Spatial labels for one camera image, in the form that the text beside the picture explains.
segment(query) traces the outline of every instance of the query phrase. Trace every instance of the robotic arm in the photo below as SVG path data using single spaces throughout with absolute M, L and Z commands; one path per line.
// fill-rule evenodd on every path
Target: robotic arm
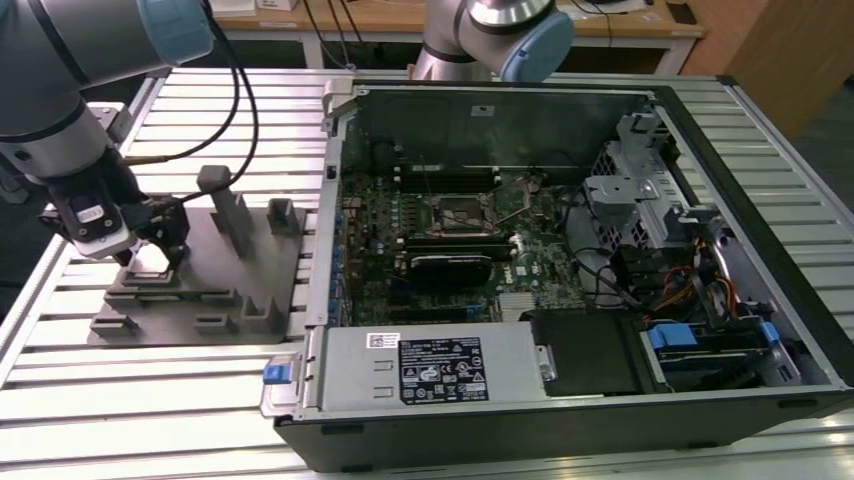
M 416 80 L 542 82 L 566 58 L 570 17 L 555 0 L 429 0 Z
M 566 57 L 554 0 L 427 5 L 417 79 L 538 82 Z M 207 16 L 199 0 L 0 0 L 0 155 L 45 188 L 43 220 L 88 257 L 127 264 L 141 238 L 183 258 L 183 206 L 159 210 L 140 192 L 80 90 L 207 55 Z
M 197 0 L 0 0 L 0 154 L 47 189 L 60 233 L 85 256 L 128 254 L 121 207 L 148 197 L 80 90 L 212 46 Z

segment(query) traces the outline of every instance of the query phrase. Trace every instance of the circuit board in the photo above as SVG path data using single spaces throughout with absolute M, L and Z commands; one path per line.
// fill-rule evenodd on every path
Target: circuit board
M 555 232 L 559 187 L 542 187 L 527 174 L 502 174 L 486 193 L 401 193 L 388 177 L 343 177 L 340 209 L 347 221 L 344 271 L 352 325 L 506 320 L 502 294 L 526 293 L 536 308 L 582 308 L 584 294 L 572 273 L 563 235 Z M 512 255 L 495 261 L 488 281 L 474 288 L 423 291 L 400 273 L 401 239 L 502 238 Z M 411 318 L 424 312 L 431 320 Z

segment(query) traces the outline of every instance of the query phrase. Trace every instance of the open computer tower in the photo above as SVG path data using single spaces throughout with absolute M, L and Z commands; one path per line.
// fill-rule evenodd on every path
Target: open computer tower
M 714 447 L 844 408 L 854 347 L 671 88 L 324 104 L 305 351 L 264 394 L 311 468 Z

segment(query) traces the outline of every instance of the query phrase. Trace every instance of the sticker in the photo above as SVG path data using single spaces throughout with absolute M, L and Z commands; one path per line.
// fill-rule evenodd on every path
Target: sticker
M 93 207 L 89 207 L 85 210 L 80 210 L 77 212 L 77 220 L 80 221 L 80 223 L 93 222 L 105 214 L 107 213 L 104 212 L 104 207 L 101 207 L 100 205 L 95 205 Z
M 368 348 L 397 348 L 399 341 L 400 341 L 399 333 L 368 333 L 367 347 Z
M 407 405 L 490 399 L 480 338 L 400 340 L 400 401 Z
M 291 22 L 259 22 L 259 25 L 267 28 L 296 28 L 296 24 Z
M 471 107 L 472 117 L 491 117 L 495 115 L 495 107 L 492 105 L 475 105 Z
M 700 38 L 703 36 L 700 32 L 684 32 L 682 30 L 674 30 L 672 32 L 670 32 L 670 35 L 672 35 L 674 37 L 696 37 L 696 38 Z

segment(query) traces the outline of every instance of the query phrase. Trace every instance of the power supply label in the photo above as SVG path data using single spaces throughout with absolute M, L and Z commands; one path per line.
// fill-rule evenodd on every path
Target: power supply label
M 407 405 L 490 399 L 480 338 L 400 340 L 397 355 Z

